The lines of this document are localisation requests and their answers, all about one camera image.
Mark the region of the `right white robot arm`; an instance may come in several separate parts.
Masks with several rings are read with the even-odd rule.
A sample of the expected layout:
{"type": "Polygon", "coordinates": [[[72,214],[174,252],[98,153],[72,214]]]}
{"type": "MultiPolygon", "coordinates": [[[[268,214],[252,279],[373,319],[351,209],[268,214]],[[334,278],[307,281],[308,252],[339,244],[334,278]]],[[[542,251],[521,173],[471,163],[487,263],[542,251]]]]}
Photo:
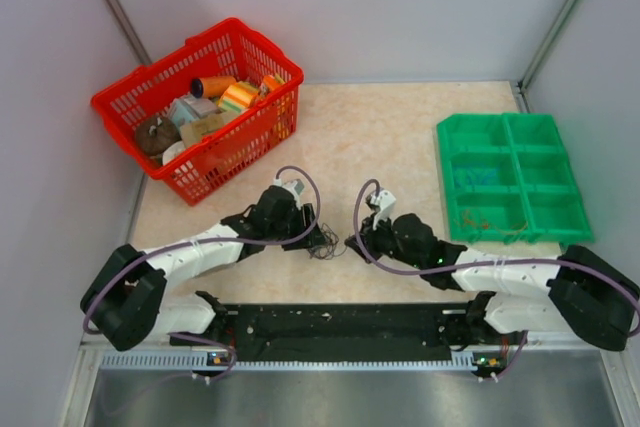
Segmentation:
{"type": "Polygon", "coordinates": [[[466,327],[481,343],[521,331],[571,332],[622,351],[631,334],[638,286],[584,246],[556,257],[500,257],[437,238],[415,214],[370,215],[345,244],[366,262],[388,257],[437,289],[475,294],[466,327]]]}

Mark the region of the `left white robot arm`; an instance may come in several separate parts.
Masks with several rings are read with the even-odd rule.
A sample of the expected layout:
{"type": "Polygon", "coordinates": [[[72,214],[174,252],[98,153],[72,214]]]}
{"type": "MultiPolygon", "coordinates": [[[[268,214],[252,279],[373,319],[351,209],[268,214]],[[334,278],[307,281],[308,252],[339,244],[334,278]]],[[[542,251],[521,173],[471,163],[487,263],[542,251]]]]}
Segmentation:
{"type": "Polygon", "coordinates": [[[272,185],[257,203],[190,239],[145,251],[130,244],[117,248],[83,296],[81,309],[118,351],[171,334],[216,343],[227,329],[218,301],[203,291],[171,299],[171,290],[270,245],[313,250],[327,244],[313,205],[302,203],[291,183],[272,185]]]}

